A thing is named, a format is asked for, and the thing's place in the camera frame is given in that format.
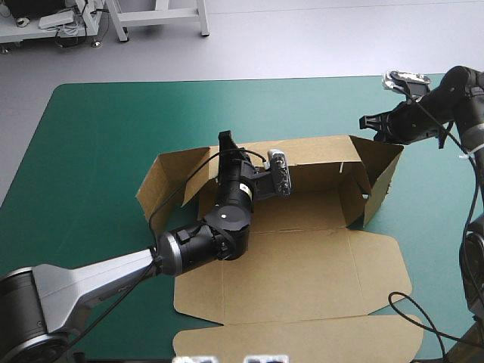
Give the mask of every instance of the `small white object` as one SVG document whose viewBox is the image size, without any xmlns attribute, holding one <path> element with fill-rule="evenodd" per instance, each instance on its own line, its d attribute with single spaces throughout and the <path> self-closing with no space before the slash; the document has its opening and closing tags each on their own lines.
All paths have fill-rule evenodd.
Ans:
<svg viewBox="0 0 484 363">
<path fill-rule="evenodd" d="M 252 191 L 249 187 L 247 187 L 244 183 L 240 183 L 239 188 L 249 196 L 250 200 L 252 200 Z"/>
<path fill-rule="evenodd" d="M 61 13 L 41 17 L 39 21 L 40 29 L 52 28 L 53 26 L 61 26 L 72 23 L 74 21 L 74 11 L 63 11 Z"/>
<path fill-rule="evenodd" d="M 244 359 L 244 363 L 269 363 L 273 361 L 289 363 L 289 357 L 287 355 L 248 355 Z"/>
<path fill-rule="evenodd" d="M 174 357 L 172 363 L 219 363 L 216 357 Z"/>
<path fill-rule="evenodd" d="M 459 155 L 459 158 L 460 159 L 469 159 L 470 157 L 474 157 L 474 153 L 476 153 L 477 151 L 479 151 L 479 150 L 481 150 L 483 148 L 484 148 L 484 144 L 481 144 L 478 147 L 475 147 L 474 149 L 472 149 L 471 151 L 469 151 L 467 154 L 465 154 L 465 155 Z"/>
<path fill-rule="evenodd" d="M 400 85 L 396 85 L 396 80 L 393 76 L 397 77 L 397 80 L 405 80 L 409 82 L 416 82 L 424 85 L 430 84 L 430 78 L 425 76 L 424 74 L 420 73 L 409 73 L 409 72 L 400 72 L 398 70 L 389 70 L 385 74 L 383 74 L 383 88 L 388 89 L 390 91 L 396 93 L 405 93 L 405 90 Z"/>
</svg>

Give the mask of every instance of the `open cardboard box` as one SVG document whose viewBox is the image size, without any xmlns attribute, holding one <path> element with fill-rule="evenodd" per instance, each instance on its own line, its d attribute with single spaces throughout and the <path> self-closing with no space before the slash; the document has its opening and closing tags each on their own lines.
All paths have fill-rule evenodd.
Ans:
<svg viewBox="0 0 484 363">
<path fill-rule="evenodd" d="M 293 363 L 412 360 L 422 331 L 399 316 L 368 316 L 388 304 L 390 292 L 411 292 L 399 245 L 346 228 L 380 207 L 402 147 L 353 136 L 239 146 L 284 151 L 293 194 L 256 203 L 242 257 L 176 278 L 176 311 L 223 324 L 177 334 L 177 355 L 216 355 L 224 363 L 250 354 L 285 354 Z M 145 215 L 217 151 L 159 155 L 137 195 Z M 214 204 L 217 172 L 215 158 L 185 188 L 183 203 L 197 195 L 200 216 Z M 157 215 L 157 231 L 169 214 Z"/>
</svg>

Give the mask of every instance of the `white table leg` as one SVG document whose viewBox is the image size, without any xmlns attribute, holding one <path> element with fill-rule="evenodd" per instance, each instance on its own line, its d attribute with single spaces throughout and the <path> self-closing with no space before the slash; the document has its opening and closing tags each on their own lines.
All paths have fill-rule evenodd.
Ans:
<svg viewBox="0 0 484 363">
<path fill-rule="evenodd" d="M 79 11 L 82 12 L 82 19 L 84 20 L 85 24 L 85 36 L 93 35 L 98 33 L 98 28 L 92 18 L 92 15 L 89 13 L 89 3 L 86 3 L 85 0 L 76 0 L 77 8 Z"/>
<path fill-rule="evenodd" d="M 205 0 L 197 0 L 198 16 L 200 17 L 200 28 L 202 36 L 209 36 L 209 21 L 206 17 Z"/>
<path fill-rule="evenodd" d="M 129 40 L 128 36 L 126 35 L 123 25 L 119 21 L 118 13 L 121 11 L 121 7 L 117 0 L 106 0 L 107 8 L 109 9 L 109 15 L 111 16 L 111 20 L 113 21 L 114 28 L 116 29 L 116 33 L 118 35 L 120 42 L 127 42 Z"/>
</svg>

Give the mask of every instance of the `box flap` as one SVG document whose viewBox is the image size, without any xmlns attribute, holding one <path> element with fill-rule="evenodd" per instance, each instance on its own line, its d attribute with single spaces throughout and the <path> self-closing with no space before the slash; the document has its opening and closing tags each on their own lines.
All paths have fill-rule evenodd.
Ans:
<svg viewBox="0 0 484 363">
<path fill-rule="evenodd" d="M 223 324 L 304 321 L 369 314 L 394 290 L 410 293 L 411 283 L 391 237 L 346 228 L 253 231 L 239 259 L 176 278 L 174 306 Z"/>
<path fill-rule="evenodd" d="M 369 193 L 365 204 L 364 225 L 366 225 L 380 208 L 383 199 L 385 199 L 388 193 L 403 146 L 384 144 L 355 136 L 351 136 L 351 139 L 361 157 L 363 165 L 365 165 L 371 184 L 371 193 Z"/>
<path fill-rule="evenodd" d="M 363 214 L 365 222 L 370 220 L 386 195 L 402 150 L 400 146 L 346 135 L 258 141 L 239 146 L 263 155 L 271 148 L 282 149 L 289 161 L 294 193 L 338 189 L 343 211 L 342 219 L 333 220 L 332 225 L 327 223 L 328 227 L 349 225 Z M 137 195 L 146 218 L 149 218 L 161 200 L 218 150 L 219 147 L 212 146 L 159 155 Z M 262 165 L 259 158 L 251 155 L 251 159 L 255 165 Z M 213 205 L 216 185 L 212 180 L 217 176 L 218 168 L 219 158 L 215 157 L 186 184 L 183 204 L 202 188 L 203 194 L 207 194 L 202 196 L 206 209 L 200 208 L 201 216 Z M 163 230 L 170 210 L 177 201 L 172 201 L 169 207 L 156 215 L 156 231 Z M 326 216 L 332 215 L 327 207 L 326 212 Z"/>
<path fill-rule="evenodd" d="M 399 316 L 365 316 L 186 330 L 175 336 L 173 347 L 177 355 L 216 355 L 222 362 L 285 354 L 294 363 L 408 363 L 423 335 Z"/>
<path fill-rule="evenodd" d="M 246 144 L 239 144 L 239 147 L 245 147 L 247 150 L 255 151 L 263 156 L 267 155 L 270 149 L 278 148 L 285 152 L 289 167 L 291 166 L 309 166 L 325 163 L 335 163 L 338 166 L 341 163 L 360 163 L 361 159 L 355 146 L 349 136 L 326 136 L 317 138 L 295 138 L 278 141 L 257 141 Z M 219 147 L 209 147 L 209 153 L 199 160 L 200 165 L 210 156 L 217 153 Z M 262 162 L 258 157 L 250 155 L 250 159 L 256 166 L 261 166 Z M 187 183 L 185 198 L 183 203 L 187 203 L 211 178 L 217 176 L 219 169 L 219 158 L 211 160 L 206 168 L 206 172 L 192 179 Z"/>
<path fill-rule="evenodd" d="M 399 161 L 401 154 L 398 154 L 395 159 L 387 166 L 382 174 L 375 181 L 373 188 L 371 189 L 371 195 L 365 204 L 365 220 L 366 225 L 378 211 L 381 203 L 388 194 L 390 183 L 392 181 L 393 174 L 395 173 L 396 164 Z"/>
<path fill-rule="evenodd" d="M 160 205 L 161 201 L 167 198 L 187 178 L 194 170 L 194 166 L 199 165 L 208 153 L 208 147 L 199 147 L 161 154 L 153 161 L 153 165 L 144 177 L 144 181 L 136 194 L 146 220 L 150 218 L 151 213 Z M 203 172 L 204 170 L 199 173 L 198 177 L 206 179 Z M 178 198 L 173 199 L 166 208 L 155 215 L 153 226 L 157 233 L 163 231 L 169 214 L 174 205 L 180 201 L 180 198 L 181 196 L 178 196 Z"/>
</svg>

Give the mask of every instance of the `green work surface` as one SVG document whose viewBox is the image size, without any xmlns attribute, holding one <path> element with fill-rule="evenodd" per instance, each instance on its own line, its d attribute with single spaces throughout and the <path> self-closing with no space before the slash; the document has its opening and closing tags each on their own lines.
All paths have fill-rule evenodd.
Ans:
<svg viewBox="0 0 484 363">
<path fill-rule="evenodd" d="M 0 209 L 0 274 L 40 263 L 74 267 L 150 245 L 135 194 L 158 153 L 217 144 L 226 129 L 236 142 L 371 138 L 358 129 L 359 117 L 401 99 L 382 89 L 380 77 L 62 85 Z M 458 154 L 450 141 L 437 150 L 435 139 L 405 148 L 365 230 L 399 241 L 412 296 L 440 330 L 460 336 L 473 323 L 458 268 L 473 173 Z M 195 207 L 179 210 L 169 227 L 194 219 Z M 172 278 L 147 281 L 79 347 L 96 358 L 170 357 L 177 332 L 211 325 L 177 313 L 172 298 Z M 399 307 L 417 312 L 408 302 Z M 426 333 L 419 357 L 438 354 Z"/>
</svg>

